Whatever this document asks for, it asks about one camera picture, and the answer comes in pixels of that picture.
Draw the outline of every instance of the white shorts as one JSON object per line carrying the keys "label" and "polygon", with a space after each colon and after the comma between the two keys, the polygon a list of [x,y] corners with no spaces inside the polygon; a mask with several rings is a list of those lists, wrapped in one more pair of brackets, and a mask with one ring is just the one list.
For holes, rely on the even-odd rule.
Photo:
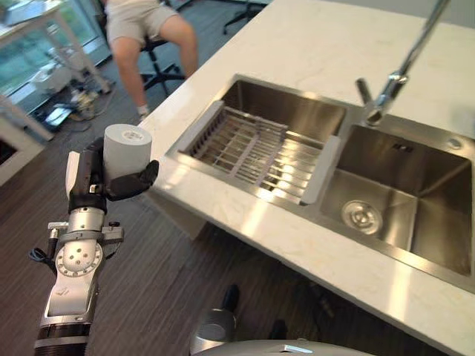
{"label": "white shorts", "polygon": [[171,16],[178,13],[171,7],[153,1],[134,2],[108,9],[107,37],[109,44],[119,37],[136,39],[145,45],[145,36],[150,40],[160,38],[160,28]]}

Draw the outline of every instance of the metal pipe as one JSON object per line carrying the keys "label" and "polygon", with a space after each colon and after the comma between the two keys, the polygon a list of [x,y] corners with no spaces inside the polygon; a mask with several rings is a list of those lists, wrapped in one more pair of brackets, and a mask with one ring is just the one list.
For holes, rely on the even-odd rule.
{"label": "metal pipe", "polygon": [[435,28],[437,22],[440,20],[440,16],[444,13],[445,8],[449,5],[451,0],[438,0],[436,6],[432,10],[431,15],[427,19],[422,28],[421,36],[416,40],[414,46],[408,53],[406,59],[402,63],[401,67],[399,68],[399,74],[404,76],[409,71],[410,67],[414,64],[419,54],[424,49],[424,46],[430,39],[430,36],[433,33],[433,29]]}

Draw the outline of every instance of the person's leg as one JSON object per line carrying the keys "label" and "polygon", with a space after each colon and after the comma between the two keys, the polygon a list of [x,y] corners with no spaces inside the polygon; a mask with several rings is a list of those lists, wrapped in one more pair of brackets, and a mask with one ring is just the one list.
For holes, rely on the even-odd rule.
{"label": "person's leg", "polygon": [[159,29],[160,37],[180,47],[180,60],[189,78],[198,69],[198,45],[193,27],[180,15],[168,17]]}
{"label": "person's leg", "polygon": [[141,44],[136,39],[119,37],[113,40],[111,46],[125,89],[138,108],[146,105],[143,81],[137,66]]}

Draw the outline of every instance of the kitchen sink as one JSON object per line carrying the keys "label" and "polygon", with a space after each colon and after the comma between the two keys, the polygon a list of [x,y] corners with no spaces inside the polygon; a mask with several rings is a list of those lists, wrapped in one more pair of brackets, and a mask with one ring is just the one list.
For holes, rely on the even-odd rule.
{"label": "kitchen sink", "polygon": [[470,275],[471,192],[469,159],[355,126],[321,212],[368,239]]}
{"label": "kitchen sink", "polygon": [[346,115],[336,101],[238,77],[173,151],[258,196],[255,188],[299,204],[325,143]]}
{"label": "kitchen sink", "polygon": [[236,76],[167,155],[475,293],[475,141]]}

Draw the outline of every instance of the person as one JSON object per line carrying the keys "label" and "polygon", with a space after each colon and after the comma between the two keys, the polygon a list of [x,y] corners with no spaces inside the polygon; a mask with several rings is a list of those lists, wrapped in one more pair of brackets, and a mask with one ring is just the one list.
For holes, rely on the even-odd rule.
{"label": "person", "polygon": [[189,78],[198,67],[197,38],[193,27],[175,10],[157,0],[102,0],[108,15],[107,34],[120,78],[140,119],[149,114],[137,61],[150,40],[165,39],[180,47],[180,61]]}

